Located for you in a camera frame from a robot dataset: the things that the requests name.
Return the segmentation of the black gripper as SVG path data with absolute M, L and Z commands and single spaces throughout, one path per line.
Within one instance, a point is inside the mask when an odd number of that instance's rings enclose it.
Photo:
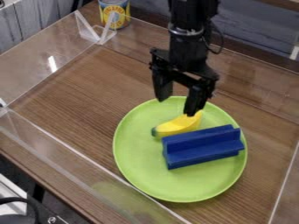
M 203 109 L 211 97 L 219 75 L 207 64 L 211 49 L 211 28 L 199 33 L 171 29 L 170 49 L 154 47 L 150 51 L 152 61 L 154 94 L 163 102 L 174 94 L 174 82 L 190 89 L 183 113 L 194 116 Z

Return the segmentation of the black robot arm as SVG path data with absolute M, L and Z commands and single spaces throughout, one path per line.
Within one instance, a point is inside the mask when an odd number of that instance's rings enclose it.
M 163 102 L 174 94 L 174 83 L 188 89 L 183 113 L 194 116 L 204 108 L 219 80 L 207 63 L 212 17 L 218 14 L 220 0 L 168 0 L 170 48 L 152 48 L 152 82 L 155 98 Z

